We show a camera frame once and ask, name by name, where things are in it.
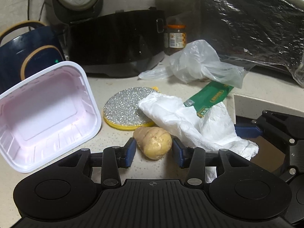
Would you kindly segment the white paper towel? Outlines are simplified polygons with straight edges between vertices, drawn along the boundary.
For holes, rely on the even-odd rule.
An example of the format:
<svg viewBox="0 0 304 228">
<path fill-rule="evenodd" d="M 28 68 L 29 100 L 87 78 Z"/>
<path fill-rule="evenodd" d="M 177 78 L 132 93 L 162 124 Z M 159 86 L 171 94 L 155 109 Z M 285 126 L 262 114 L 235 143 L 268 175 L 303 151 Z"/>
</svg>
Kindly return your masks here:
<svg viewBox="0 0 304 228">
<path fill-rule="evenodd" d="M 198 117 L 194 107 L 186 107 L 181 98 L 152 92 L 139 101 L 138 107 L 157 126 L 178 137 L 187 147 L 200 147 L 207 153 L 229 149 L 247 160 L 258 154 L 256 143 L 237 136 L 223 102 Z"/>
</svg>

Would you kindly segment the beige ginger root piece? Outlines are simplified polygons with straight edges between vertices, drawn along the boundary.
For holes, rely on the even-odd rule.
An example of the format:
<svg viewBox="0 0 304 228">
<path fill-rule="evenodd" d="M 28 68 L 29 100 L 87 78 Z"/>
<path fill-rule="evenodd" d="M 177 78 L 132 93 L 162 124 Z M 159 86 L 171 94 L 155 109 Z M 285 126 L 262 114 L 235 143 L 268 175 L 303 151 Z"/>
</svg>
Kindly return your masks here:
<svg viewBox="0 0 304 228">
<path fill-rule="evenodd" d="M 151 160 L 159 160 L 172 147 L 170 133 L 159 127 L 139 127 L 133 132 L 133 138 L 142 153 Z"/>
</svg>

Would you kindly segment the white plastic food tray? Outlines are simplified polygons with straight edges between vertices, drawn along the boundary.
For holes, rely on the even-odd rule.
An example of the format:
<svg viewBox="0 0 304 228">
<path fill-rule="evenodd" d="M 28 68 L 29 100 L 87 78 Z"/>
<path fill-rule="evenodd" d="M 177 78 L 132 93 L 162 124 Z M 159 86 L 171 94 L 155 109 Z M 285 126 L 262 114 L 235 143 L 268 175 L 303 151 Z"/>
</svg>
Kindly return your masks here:
<svg viewBox="0 0 304 228">
<path fill-rule="evenodd" d="M 92 139 L 101 123 L 85 71 L 62 61 L 1 94 L 1 155 L 29 173 Z"/>
</svg>

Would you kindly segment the silver glitter round scrubber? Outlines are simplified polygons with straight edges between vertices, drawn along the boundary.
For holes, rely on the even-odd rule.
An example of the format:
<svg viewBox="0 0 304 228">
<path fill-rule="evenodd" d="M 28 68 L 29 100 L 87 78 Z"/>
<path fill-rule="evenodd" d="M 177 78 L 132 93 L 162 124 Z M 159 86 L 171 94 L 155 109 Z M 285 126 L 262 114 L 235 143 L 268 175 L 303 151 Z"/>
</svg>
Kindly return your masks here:
<svg viewBox="0 0 304 228">
<path fill-rule="evenodd" d="M 155 123 L 138 107 L 139 101 L 153 92 L 158 92 L 158 89 L 134 87 L 116 93 L 104 105 L 105 122 L 112 128 L 123 131 L 153 126 Z"/>
</svg>

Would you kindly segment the green snack wrapper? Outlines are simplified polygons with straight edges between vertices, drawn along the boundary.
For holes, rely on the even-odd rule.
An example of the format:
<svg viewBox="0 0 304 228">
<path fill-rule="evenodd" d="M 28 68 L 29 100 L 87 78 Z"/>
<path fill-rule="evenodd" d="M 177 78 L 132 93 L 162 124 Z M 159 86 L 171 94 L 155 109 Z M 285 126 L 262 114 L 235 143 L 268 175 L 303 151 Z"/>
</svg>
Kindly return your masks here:
<svg viewBox="0 0 304 228">
<path fill-rule="evenodd" d="M 187 99 L 184 105 L 194 107 L 197 116 L 203 117 L 212 106 L 222 102 L 232 90 L 233 86 L 211 81 L 198 93 Z"/>
</svg>

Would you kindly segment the clear plastic bag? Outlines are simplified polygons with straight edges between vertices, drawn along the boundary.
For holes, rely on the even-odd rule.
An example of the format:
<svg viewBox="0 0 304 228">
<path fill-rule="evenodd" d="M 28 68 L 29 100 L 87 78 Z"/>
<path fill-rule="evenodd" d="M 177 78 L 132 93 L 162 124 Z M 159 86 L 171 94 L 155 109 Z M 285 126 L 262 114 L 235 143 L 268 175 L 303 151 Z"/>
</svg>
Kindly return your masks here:
<svg viewBox="0 0 304 228">
<path fill-rule="evenodd" d="M 243 67 L 220 60 L 215 49 L 205 40 L 188 43 L 171 56 L 166 56 L 155 68 L 138 75 L 141 80 L 163 80 L 175 76 L 183 83 L 210 79 L 241 88 L 246 75 Z"/>
</svg>

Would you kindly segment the black foil wrapped tray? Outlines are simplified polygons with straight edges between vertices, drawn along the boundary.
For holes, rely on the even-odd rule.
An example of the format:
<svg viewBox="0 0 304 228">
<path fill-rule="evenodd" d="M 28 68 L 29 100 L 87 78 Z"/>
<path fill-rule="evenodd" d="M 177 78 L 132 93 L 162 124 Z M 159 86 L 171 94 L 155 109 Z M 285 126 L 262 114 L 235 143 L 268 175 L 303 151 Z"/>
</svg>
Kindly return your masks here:
<svg viewBox="0 0 304 228">
<path fill-rule="evenodd" d="M 227 63 L 288 71 L 303 86 L 303 8 L 287 0 L 200 0 L 200 37 Z"/>
</svg>

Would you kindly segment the black rice cooker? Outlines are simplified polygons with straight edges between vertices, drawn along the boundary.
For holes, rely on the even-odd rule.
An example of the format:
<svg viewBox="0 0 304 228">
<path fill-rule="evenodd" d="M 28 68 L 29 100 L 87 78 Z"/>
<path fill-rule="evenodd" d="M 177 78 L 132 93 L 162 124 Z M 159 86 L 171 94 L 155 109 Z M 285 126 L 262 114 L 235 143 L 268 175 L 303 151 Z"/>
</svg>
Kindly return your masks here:
<svg viewBox="0 0 304 228">
<path fill-rule="evenodd" d="M 164 11 L 155 7 L 73 23 L 67 33 L 69 59 L 87 74 L 137 76 L 164 58 L 165 25 Z"/>
</svg>

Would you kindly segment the orange lid glass jar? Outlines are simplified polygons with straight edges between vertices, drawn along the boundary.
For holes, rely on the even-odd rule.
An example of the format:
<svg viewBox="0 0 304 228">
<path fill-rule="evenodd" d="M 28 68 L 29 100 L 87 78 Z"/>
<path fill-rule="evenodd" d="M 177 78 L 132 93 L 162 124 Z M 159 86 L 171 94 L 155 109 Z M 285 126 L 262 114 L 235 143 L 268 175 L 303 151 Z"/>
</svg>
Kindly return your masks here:
<svg viewBox="0 0 304 228">
<path fill-rule="evenodd" d="M 164 52 L 170 56 L 185 48 L 187 44 L 186 26 L 168 24 L 164 31 Z"/>
</svg>

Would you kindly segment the grey round appliance lid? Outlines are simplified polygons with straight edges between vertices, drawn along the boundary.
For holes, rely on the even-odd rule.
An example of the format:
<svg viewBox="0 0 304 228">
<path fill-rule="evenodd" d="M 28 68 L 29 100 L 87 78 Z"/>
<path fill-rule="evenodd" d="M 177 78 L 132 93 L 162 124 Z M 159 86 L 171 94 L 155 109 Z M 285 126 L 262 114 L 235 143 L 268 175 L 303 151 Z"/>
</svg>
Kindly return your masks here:
<svg viewBox="0 0 304 228">
<path fill-rule="evenodd" d="M 46 17 L 52 25 L 68 25 L 98 17 L 103 0 L 45 0 Z"/>
</svg>

